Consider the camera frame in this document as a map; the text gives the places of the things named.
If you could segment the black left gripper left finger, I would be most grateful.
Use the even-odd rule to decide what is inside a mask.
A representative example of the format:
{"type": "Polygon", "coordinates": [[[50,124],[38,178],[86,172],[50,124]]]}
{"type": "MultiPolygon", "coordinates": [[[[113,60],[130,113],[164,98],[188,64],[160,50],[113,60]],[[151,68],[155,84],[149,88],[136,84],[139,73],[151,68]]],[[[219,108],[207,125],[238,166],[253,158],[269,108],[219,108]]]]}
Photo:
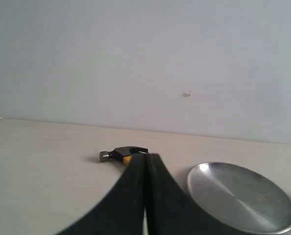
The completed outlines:
{"type": "Polygon", "coordinates": [[[142,235],[145,155],[133,154],[110,191],[88,213],[59,235],[142,235]]]}

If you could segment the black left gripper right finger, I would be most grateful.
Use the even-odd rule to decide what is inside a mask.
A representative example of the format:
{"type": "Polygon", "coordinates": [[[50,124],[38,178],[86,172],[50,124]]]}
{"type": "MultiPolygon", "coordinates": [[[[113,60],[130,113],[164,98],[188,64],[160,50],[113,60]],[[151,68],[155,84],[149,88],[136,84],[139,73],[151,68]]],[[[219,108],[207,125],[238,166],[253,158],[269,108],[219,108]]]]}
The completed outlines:
{"type": "Polygon", "coordinates": [[[146,154],[145,208],[149,235],[235,235],[177,184],[160,155],[146,154]]]}

